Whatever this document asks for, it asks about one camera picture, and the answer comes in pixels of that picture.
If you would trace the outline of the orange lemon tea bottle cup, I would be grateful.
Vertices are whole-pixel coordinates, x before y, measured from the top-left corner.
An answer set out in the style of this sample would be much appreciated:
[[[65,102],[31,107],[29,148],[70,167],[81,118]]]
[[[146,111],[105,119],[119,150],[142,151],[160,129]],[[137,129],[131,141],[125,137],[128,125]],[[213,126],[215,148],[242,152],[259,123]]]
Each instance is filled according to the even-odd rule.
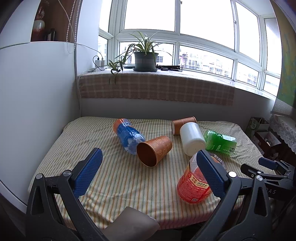
[[[190,204],[204,201],[211,195],[212,190],[197,165],[197,153],[188,162],[184,174],[178,181],[177,194]]]

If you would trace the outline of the green tea bottle cup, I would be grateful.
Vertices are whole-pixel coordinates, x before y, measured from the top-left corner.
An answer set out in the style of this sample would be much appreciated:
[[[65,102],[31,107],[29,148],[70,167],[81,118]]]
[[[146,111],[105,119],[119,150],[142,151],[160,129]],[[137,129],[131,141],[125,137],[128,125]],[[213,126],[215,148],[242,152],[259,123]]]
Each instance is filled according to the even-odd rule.
[[[207,151],[220,152],[227,155],[234,153],[237,145],[235,137],[223,135],[210,130],[204,133],[204,139]]]

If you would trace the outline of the white plastic cup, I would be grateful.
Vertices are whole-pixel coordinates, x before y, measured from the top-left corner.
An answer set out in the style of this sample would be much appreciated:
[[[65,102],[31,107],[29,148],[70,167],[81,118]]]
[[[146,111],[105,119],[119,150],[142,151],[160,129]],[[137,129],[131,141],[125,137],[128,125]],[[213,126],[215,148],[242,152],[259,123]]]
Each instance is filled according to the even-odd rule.
[[[187,156],[194,156],[206,148],[206,142],[197,123],[186,123],[180,129],[183,150]]]

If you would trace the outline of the brown paper cup behind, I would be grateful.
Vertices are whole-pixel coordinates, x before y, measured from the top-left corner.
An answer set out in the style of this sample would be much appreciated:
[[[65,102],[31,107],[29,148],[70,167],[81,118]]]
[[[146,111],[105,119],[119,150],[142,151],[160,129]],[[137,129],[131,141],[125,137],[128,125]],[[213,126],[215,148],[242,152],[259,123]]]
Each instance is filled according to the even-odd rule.
[[[173,120],[171,122],[171,131],[172,131],[173,135],[179,135],[181,127],[184,124],[190,123],[190,122],[196,123],[197,120],[196,120],[196,118],[194,116],[191,116],[191,117],[188,117],[188,118],[182,118],[182,119],[179,119],[179,120]]]

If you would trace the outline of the brown patterned paper cup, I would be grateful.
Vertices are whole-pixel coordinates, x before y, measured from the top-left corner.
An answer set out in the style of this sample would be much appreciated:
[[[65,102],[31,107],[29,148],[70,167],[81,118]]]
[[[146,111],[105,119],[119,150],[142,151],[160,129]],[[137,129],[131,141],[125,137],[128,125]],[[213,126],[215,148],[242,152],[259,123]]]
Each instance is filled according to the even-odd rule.
[[[147,167],[154,167],[172,149],[172,142],[167,136],[160,136],[137,145],[137,156]]]

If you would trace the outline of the dark cardboard box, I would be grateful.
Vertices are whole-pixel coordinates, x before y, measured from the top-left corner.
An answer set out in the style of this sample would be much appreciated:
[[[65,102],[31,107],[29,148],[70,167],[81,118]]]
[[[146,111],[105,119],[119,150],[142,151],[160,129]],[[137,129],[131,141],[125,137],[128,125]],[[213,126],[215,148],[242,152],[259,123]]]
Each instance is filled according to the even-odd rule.
[[[260,153],[265,157],[274,156],[278,153],[278,149],[282,144],[270,131],[255,132],[252,141],[257,146]]]

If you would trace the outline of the white lace cloth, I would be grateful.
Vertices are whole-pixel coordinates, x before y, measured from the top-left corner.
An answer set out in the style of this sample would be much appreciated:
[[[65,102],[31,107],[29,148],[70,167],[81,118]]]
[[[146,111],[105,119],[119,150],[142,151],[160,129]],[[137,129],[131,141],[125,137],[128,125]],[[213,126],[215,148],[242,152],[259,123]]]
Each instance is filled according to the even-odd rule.
[[[269,119],[269,126],[295,153],[295,121],[285,116],[272,114]]]

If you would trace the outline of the green cardboard box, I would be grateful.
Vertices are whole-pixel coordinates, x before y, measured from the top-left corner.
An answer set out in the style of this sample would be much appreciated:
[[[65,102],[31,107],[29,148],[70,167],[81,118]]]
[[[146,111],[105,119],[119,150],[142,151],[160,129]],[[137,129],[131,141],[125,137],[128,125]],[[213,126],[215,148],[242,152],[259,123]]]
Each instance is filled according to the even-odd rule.
[[[246,135],[251,139],[255,132],[266,132],[269,128],[269,122],[264,118],[251,117],[246,128]]]

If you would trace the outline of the grey knee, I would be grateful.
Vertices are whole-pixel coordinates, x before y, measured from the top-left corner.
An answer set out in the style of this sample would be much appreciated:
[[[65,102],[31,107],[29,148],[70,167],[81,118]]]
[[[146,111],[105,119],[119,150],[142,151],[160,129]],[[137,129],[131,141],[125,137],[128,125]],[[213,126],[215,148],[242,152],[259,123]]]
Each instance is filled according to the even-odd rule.
[[[127,206],[102,233],[108,240],[147,240],[158,229],[154,218]]]

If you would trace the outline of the striped mattress cloth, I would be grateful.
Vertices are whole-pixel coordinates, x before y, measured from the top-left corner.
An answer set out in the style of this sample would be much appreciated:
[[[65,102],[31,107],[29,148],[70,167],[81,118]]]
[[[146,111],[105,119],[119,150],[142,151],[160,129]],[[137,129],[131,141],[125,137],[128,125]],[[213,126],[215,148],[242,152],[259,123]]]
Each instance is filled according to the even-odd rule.
[[[169,120],[132,119],[131,124],[147,140],[167,136],[173,147],[153,168],[128,153],[113,131],[114,118],[86,116],[68,123],[36,172],[46,177],[71,170],[94,149],[103,152],[103,161],[80,201],[93,222],[104,229],[127,207],[157,220],[161,229],[178,228],[206,221],[219,203],[210,195],[198,204],[189,204],[177,194],[177,183],[190,157],[181,138],[171,132]]]

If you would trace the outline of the blue label water bottle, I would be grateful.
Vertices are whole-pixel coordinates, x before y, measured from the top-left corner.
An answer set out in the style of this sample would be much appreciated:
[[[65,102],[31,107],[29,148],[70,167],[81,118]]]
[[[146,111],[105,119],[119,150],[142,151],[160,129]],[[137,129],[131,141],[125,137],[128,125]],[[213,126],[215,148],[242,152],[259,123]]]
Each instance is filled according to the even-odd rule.
[[[145,137],[126,118],[117,119],[113,124],[113,131],[119,137],[124,149],[132,155],[137,154],[138,144],[145,142]]]

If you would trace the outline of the plaid windowsill cloth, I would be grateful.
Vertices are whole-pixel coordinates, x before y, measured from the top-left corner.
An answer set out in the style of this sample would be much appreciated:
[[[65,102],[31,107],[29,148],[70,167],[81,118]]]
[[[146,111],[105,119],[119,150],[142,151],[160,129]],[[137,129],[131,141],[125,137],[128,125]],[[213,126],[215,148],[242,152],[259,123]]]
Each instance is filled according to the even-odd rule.
[[[152,99],[231,106],[230,85],[161,73],[85,74],[78,81],[82,98]]]

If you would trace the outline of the white cabinet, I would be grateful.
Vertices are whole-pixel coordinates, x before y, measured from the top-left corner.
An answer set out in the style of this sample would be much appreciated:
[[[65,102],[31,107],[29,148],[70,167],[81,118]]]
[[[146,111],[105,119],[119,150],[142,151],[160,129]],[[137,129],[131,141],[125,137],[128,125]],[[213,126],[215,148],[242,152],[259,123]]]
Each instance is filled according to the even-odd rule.
[[[79,115],[73,44],[31,41],[38,6],[20,3],[1,32],[1,194],[22,212],[37,167]]]

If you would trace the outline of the black flat object on sill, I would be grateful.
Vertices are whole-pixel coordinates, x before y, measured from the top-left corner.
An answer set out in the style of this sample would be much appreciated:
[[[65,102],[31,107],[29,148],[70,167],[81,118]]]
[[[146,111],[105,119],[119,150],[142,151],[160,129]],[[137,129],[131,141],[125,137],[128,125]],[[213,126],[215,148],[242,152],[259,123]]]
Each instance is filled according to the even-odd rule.
[[[156,68],[161,71],[177,71],[177,72],[183,71],[183,68],[178,65],[157,65]]]

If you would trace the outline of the white power adapter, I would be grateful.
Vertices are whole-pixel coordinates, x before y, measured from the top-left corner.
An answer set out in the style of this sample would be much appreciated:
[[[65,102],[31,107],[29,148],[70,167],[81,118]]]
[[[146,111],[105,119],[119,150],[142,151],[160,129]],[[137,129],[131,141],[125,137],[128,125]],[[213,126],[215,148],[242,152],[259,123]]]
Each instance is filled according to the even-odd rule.
[[[105,70],[105,61],[100,59],[99,56],[93,57],[94,71],[104,71]]]

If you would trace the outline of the potted spider plant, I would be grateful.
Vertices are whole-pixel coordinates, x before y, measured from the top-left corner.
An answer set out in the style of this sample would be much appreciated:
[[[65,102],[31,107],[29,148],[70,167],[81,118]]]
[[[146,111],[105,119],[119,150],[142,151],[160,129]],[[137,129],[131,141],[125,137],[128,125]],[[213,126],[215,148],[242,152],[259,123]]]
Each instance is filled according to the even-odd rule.
[[[141,31],[134,31],[130,33],[131,36],[137,39],[136,43],[128,45],[127,49],[115,57],[114,61],[109,60],[107,67],[110,69],[110,73],[113,75],[114,84],[119,73],[123,73],[124,66],[128,58],[132,55],[135,57],[135,69],[140,72],[155,72],[157,70],[157,57],[159,52],[164,52],[173,56],[171,53],[164,50],[156,50],[156,47],[162,43],[157,43],[153,40],[155,32],[151,36]]]

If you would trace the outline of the red white vase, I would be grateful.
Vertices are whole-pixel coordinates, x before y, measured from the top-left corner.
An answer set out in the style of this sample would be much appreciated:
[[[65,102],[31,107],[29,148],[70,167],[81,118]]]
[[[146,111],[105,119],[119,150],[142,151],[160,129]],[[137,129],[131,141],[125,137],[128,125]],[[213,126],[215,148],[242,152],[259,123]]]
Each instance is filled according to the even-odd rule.
[[[43,20],[45,15],[44,8],[40,6],[37,10],[36,17],[33,23],[31,41],[43,41],[45,31],[45,21]]]

